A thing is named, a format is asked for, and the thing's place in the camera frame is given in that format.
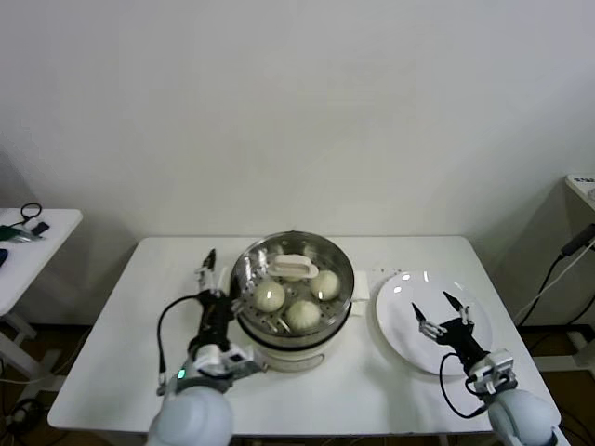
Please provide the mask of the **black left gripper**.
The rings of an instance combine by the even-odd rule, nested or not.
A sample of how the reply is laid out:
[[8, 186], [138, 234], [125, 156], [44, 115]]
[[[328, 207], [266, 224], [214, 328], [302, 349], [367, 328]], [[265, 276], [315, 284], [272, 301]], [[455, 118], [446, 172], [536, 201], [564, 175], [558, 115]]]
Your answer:
[[197, 345], [199, 348], [215, 345], [220, 351], [227, 352], [230, 350], [229, 323], [245, 311], [247, 300], [238, 290], [230, 291], [229, 296], [220, 292], [216, 262], [217, 251], [213, 248], [195, 271], [197, 295], [203, 307]]

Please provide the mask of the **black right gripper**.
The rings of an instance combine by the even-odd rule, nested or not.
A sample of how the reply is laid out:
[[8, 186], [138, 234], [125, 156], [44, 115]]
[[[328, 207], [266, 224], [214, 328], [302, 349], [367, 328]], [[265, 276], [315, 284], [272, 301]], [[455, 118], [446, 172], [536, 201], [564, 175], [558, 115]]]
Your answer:
[[471, 318], [470, 306], [464, 305], [458, 298], [443, 291], [443, 295], [457, 312], [458, 317], [437, 325], [428, 321], [420, 308], [412, 302], [418, 330], [429, 339], [437, 339], [439, 345], [452, 348], [458, 356], [463, 370], [468, 372], [476, 363], [483, 360], [489, 351], [483, 349], [472, 333], [474, 321]]

